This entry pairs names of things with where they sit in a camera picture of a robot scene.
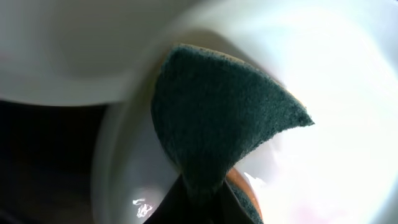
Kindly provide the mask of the green scrub sponge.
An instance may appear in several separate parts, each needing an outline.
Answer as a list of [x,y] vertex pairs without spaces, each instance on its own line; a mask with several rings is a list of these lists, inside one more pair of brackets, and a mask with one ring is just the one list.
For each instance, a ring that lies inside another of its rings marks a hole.
[[276,134],[313,124],[301,102],[265,73],[186,44],[174,46],[162,64],[150,111],[162,149],[204,223],[214,223],[214,199],[224,181],[253,222],[261,223],[257,205],[245,187],[228,180],[228,172]]

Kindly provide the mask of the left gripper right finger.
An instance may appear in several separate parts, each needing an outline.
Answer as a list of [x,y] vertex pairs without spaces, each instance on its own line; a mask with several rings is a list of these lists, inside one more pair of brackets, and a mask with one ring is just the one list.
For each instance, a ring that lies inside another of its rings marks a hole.
[[214,199],[214,224],[254,224],[244,211],[227,181],[223,182]]

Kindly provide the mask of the pale green plate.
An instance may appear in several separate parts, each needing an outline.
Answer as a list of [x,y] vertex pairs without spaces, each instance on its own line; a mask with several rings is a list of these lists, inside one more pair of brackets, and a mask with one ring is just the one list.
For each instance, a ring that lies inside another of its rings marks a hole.
[[397,2],[205,1],[146,45],[98,135],[95,223],[144,223],[177,178],[150,98],[174,42],[267,72],[314,125],[285,131],[236,166],[265,223],[397,222]]

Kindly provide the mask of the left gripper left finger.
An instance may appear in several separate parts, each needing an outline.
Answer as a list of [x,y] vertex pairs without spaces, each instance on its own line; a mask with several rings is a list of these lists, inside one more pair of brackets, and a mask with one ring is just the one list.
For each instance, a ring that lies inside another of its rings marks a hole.
[[144,224],[202,224],[204,222],[204,214],[191,204],[180,175]]

